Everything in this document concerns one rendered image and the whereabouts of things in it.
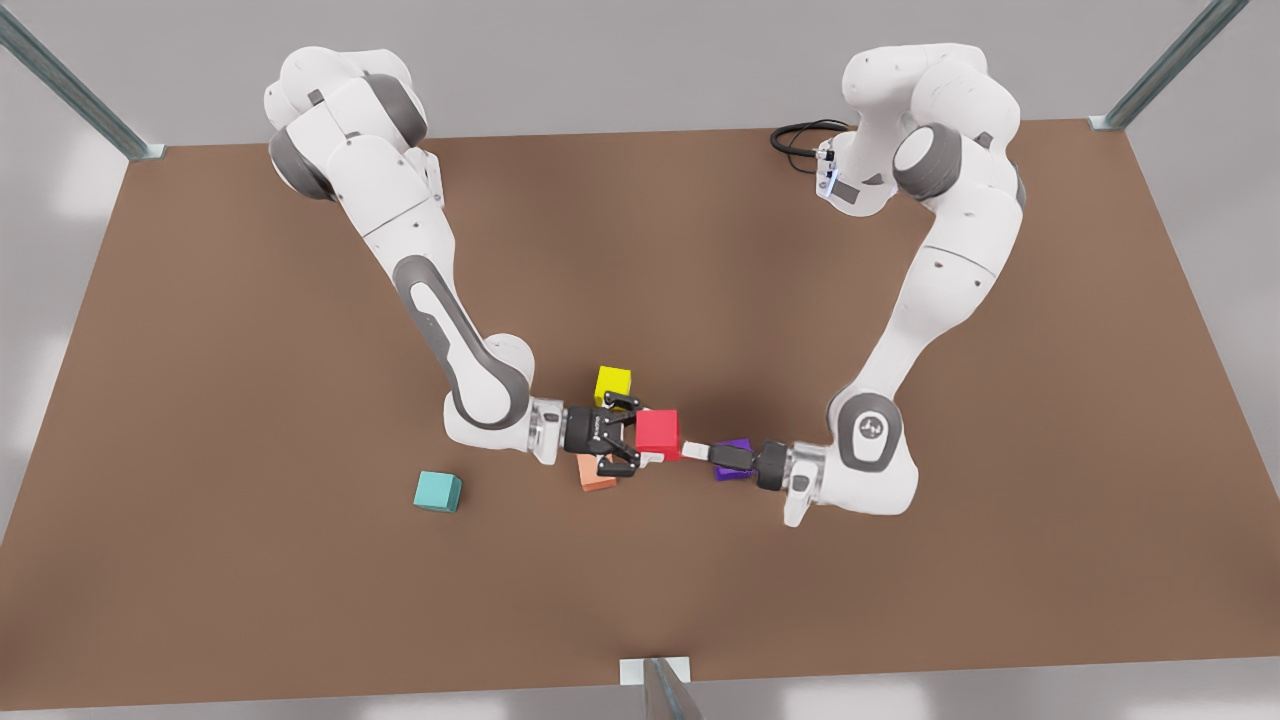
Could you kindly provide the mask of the red wooden cube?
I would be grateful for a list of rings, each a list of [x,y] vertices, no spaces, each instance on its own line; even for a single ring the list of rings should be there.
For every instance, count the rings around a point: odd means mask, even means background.
[[[681,459],[678,411],[676,409],[644,409],[636,413],[635,448],[655,454],[664,461]]]

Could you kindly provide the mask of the teal wooden cube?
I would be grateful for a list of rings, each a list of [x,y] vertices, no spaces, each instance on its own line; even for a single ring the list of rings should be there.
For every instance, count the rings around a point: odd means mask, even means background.
[[[454,474],[420,471],[413,492],[413,506],[434,512],[454,512],[460,503],[462,484]]]

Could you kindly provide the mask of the silver frame post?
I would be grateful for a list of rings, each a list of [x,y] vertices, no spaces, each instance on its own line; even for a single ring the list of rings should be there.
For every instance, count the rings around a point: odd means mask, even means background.
[[[143,141],[0,3],[0,46],[49,87],[128,161],[164,158],[166,146]]]
[[[707,720],[690,680],[687,656],[620,660],[620,684],[643,688],[644,720]]]
[[[1251,0],[1210,0],[1105,114],[1087,118],[1091,129],[1125,131],[1249,4]]]

